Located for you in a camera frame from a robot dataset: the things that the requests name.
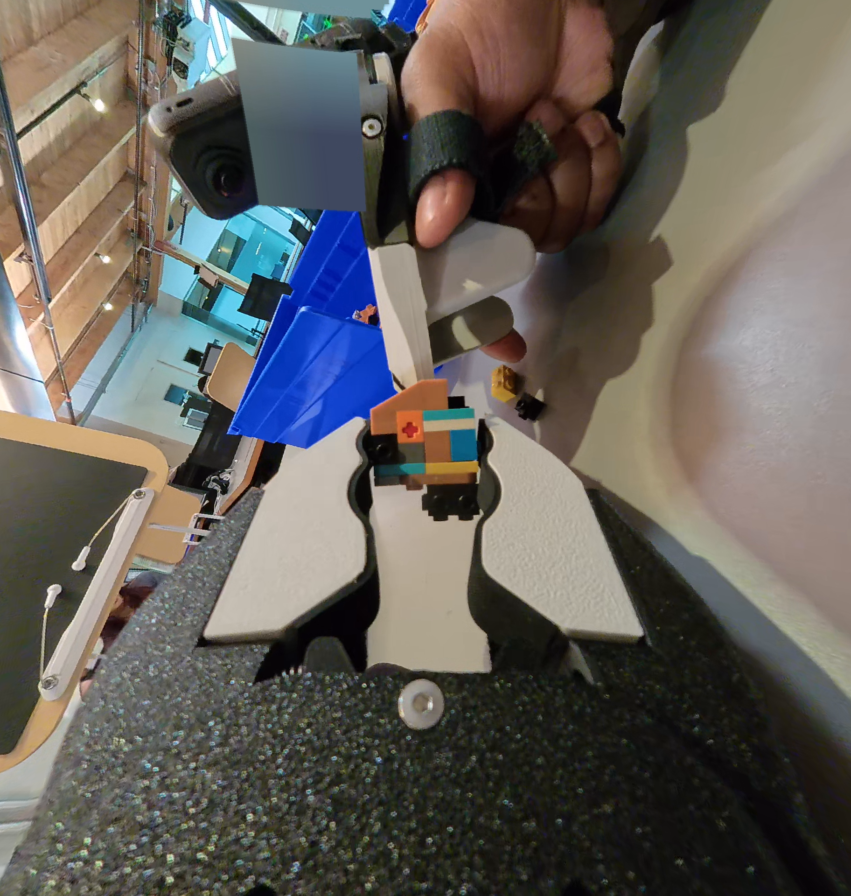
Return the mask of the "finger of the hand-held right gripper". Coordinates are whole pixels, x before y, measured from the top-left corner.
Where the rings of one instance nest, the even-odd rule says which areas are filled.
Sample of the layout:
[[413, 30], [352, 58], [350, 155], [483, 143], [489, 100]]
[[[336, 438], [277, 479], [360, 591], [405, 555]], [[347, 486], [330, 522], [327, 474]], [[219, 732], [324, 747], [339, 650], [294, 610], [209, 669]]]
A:
[[434, 365], [443, 365], [505, 338], [513, 329], [513, 313], [497, 296], [485, 297], [428, 325]]
[[388, 368], [399, 390], [433, 378], [428, 325], [525, 280], [536, 262], [521, 230], [468, 219], [441, 246], [368, 250]]

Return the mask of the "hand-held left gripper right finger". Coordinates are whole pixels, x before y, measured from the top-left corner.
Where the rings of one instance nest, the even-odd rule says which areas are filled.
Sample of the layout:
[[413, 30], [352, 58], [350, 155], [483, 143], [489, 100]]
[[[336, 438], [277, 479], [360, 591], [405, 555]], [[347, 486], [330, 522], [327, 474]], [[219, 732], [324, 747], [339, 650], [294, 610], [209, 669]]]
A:
[[468, 604], [489, 640], [635, 642], [641, 621], [576, 474], [501, 419], [485, 419]]

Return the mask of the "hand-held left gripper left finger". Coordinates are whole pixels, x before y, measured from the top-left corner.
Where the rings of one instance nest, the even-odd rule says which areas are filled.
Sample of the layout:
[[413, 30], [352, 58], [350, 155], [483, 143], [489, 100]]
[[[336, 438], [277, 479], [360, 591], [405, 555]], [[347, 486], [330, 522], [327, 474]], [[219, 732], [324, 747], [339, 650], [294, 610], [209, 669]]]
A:
[[352, 419], [307, 449], [286, 449], [203, 631], [207, 641], [273, 639], [351, 595], [377, 609], [366, 429]]

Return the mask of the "multicoloured toy brick model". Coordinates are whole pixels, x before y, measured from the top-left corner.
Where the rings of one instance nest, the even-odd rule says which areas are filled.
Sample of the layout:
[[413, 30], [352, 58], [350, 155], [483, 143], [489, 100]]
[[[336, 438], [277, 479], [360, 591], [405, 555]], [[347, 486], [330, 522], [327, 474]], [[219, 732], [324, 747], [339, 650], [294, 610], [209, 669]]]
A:
[[480, 514], [479, 421], [447, 380], [421, 380], [370, 410], [363, 445], [375, 487], [420, 496], [433, 521], [473, 521]]

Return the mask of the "grey desk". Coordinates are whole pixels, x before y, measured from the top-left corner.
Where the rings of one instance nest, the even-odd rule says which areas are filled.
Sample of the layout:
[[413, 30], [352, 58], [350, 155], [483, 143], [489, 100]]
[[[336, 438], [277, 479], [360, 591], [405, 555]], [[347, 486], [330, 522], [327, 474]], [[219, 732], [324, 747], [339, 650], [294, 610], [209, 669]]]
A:
[[507, 290], [547, 410], [751, 659], [851, 889], [851, 2], [691, 2], [621, 197]]

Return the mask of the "person's right hand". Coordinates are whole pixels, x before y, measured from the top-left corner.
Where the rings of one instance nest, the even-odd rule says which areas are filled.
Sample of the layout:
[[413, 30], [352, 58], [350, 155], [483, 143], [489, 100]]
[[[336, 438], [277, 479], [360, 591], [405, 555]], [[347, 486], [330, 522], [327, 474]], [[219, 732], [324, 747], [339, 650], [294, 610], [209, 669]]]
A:
[[401, 73], [410, 124], [457, 110], [487, 138], [541, 124], [556, 159], [502, 222], [555, 253], [595, 230], [621, 177], [619, 136], [599, 101], [613, 86], [614, 36], [600, 2], [434, 2]]

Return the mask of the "blue plastic bin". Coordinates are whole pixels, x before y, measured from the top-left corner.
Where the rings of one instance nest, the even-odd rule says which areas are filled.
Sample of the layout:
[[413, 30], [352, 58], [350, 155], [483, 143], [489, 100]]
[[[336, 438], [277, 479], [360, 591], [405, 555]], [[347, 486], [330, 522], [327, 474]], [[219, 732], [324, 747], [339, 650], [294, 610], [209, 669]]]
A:
[[287, 299], [229, 432], [306, 449], [394, 394], [381, 329]]
[[291, 302], [338, 318], [376, 303], [370, 260], [356, 211], [325, 211], [289, 284]]

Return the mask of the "tan wooden chair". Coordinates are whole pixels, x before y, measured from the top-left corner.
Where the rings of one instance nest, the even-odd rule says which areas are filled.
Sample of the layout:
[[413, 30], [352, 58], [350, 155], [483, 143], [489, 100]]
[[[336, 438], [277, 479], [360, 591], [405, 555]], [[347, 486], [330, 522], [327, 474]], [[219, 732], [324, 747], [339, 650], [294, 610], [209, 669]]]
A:
[[204, 375], [202, 394], [235, 413], [249, 384], [256, 358], [234, 342], [226, 343], [211, 373]]

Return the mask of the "white plastic bar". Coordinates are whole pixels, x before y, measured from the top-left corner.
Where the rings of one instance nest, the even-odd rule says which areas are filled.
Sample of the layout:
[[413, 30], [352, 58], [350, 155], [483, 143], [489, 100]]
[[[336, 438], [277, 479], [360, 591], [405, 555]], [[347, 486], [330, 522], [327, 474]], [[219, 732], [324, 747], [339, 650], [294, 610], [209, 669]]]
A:
[[132, 490], [73, 561], [71, 570], [75, 573], [82, 572], [95, 541], [110, 524], [114, 524], [105, 552], [98, 561], [73, 619], [61, 635], [51, 658], [47, 658], [49, 613], [62, 592], [62, 586], [56, 583], [48, 587], [43, 604], [39, 645], [38, 691], [43, 700], [60, 699], [78, 670], [84, 650], [91, 639], [93, 627], [106, 607], [109, 593], [121, 580], [121, 568], [133, 555], [133, 544], [140, 534], [155, 497], [156, 492], [151, 487]]

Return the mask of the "black wood-rimmed table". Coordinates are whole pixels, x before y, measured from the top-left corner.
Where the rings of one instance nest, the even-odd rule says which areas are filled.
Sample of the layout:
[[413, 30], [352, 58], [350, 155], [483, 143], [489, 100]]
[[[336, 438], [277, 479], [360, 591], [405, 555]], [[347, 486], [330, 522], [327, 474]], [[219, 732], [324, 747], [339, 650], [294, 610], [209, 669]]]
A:
[[99, 527], [132, 490], [167, 484], [156, 446], [120, 434], [0, 410], [0, 773], [34, 755], [61, 727], [91, 647], [136, 552], [121, 568], [80, 666], [58, 700], [38, 691], [39, 645], [47, 589], [60, 584], [49, 613], [47, 658], [72, 621], [110, 541], [95, 541], [85, 569], [71, 570]]

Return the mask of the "smooth metal duct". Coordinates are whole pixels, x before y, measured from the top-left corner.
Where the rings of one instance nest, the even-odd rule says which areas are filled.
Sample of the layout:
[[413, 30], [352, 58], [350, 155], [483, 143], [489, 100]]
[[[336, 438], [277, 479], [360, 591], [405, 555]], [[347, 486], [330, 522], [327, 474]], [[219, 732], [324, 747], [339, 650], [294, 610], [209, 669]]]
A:
[[0, 410], [42, 420], [55, 413], [0, 253]]

